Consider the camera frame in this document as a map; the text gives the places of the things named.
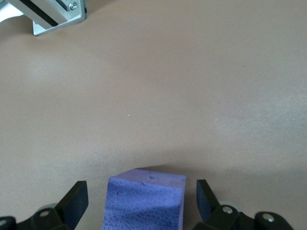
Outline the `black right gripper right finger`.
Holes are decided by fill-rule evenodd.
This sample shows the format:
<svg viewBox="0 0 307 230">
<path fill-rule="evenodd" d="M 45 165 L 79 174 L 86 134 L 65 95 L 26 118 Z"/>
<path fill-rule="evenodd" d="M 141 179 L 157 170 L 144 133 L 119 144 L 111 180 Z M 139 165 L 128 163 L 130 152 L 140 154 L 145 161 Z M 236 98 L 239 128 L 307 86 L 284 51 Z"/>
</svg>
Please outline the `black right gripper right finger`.
<svg viewBox="0 0 307 230">
<path fill-rule="evenodd" d="M 202 222 L 195 230 L 292 230 L 279 214 L 261 211 L 254 218 L 231 205 L 221 205 L 205 179 L 196 182 L 196 201 Z"/>
</svg>

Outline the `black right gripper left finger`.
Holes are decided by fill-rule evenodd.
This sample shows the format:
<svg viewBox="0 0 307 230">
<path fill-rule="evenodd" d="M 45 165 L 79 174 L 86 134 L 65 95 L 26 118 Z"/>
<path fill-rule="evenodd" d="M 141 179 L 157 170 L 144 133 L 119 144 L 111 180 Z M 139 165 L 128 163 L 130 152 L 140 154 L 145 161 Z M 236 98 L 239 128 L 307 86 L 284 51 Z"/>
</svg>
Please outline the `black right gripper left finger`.
<svg viewBox="0 0 307 230">
<path fill-rule="evenodd" d="M 2 230 L 74 230 L 87 207 L 87 182 L 77 181 L 55 207 L 39 210 L 19 223 L 13 216 L 3 216 L 0 218 L 0 228 Z"/>
</svg>

